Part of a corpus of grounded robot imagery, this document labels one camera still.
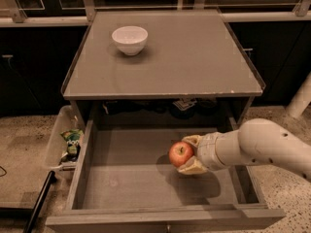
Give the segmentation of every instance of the speckled floor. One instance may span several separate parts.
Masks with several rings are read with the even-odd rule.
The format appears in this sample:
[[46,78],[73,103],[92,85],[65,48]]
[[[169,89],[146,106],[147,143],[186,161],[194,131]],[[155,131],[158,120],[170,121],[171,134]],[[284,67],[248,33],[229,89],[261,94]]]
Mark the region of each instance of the speckled floor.
[[[299,119],[287,116],[283,107],[251,108],[246,120],[271,119],[305,143],[311,145],[311,107]],[[56,116],[18,116],[0,118],[0,207],[32,207],[45,181],[45,147]],[[269,208],[282,208],[287,216],[264,230],[232,231],[311,232],[311,183],[274,166],[252,167]],[[58,177],[33,232],[52,233],[45,227],[47,216],[57,215],[64,207],[70,184]],[[25,222],[0,218],[0,232],[22,232]]]

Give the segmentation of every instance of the bowl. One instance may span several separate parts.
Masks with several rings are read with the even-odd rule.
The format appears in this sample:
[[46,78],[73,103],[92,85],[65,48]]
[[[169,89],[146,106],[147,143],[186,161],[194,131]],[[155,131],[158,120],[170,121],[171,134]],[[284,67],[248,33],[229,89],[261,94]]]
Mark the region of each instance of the bowl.
[[116,29],[112,38],[120,51],[126,55],[136,55],[146,45],[148,32],[142,27],[126,26]]

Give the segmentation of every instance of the open drawer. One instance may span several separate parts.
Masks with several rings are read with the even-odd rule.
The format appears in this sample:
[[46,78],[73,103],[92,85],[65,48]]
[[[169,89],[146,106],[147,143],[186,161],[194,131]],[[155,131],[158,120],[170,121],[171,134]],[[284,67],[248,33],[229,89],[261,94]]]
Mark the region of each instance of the open drawer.
[[[48,217],[47,226],[158,233],[265,228],[281,219],[283,210],[267,208],[248,168],[184,176],[169,163],[172,143],[217,131],[219,117],[201,116],[203,127],[196,116],[187,122],[147,111],[107,116],[94,103],[66,210]],[[170,127],[163,127],[167,120]]]

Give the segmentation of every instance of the white robotic arm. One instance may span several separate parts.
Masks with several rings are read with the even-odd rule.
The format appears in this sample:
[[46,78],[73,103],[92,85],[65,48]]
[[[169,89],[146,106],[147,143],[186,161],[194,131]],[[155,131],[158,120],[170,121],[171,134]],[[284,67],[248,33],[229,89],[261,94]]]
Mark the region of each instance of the white robotic arm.
[[252,119],[235,131],[188,136],[183,141],[196,147],[196,158],[209,171],[272,164],[311,182],[311,146],[267,119]]

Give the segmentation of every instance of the red apple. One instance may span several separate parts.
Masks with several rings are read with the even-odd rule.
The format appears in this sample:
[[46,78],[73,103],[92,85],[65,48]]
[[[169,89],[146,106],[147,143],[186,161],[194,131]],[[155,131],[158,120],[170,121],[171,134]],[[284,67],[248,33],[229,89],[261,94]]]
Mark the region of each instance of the red apple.
[[168,152],[169,161],[175,167],[184,165],[193,156],[194,151],[191,145],[185,142],[175,143]]

